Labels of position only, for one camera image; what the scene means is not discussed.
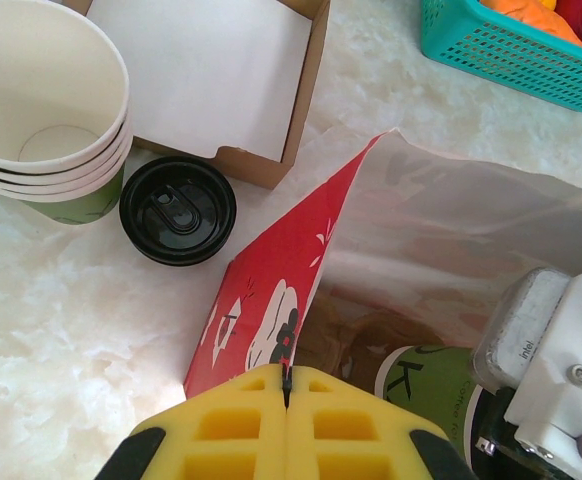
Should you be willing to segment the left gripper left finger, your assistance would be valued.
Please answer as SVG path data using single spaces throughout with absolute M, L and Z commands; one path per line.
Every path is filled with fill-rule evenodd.
M 283 479 L 287 368 L 268 364 L 138 424 L 98 479 Z

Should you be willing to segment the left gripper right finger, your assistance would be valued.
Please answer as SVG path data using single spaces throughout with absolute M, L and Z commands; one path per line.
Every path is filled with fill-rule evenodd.
M 310 367 L 286 369 L 288 479 L 472 479 L 440 427 Z

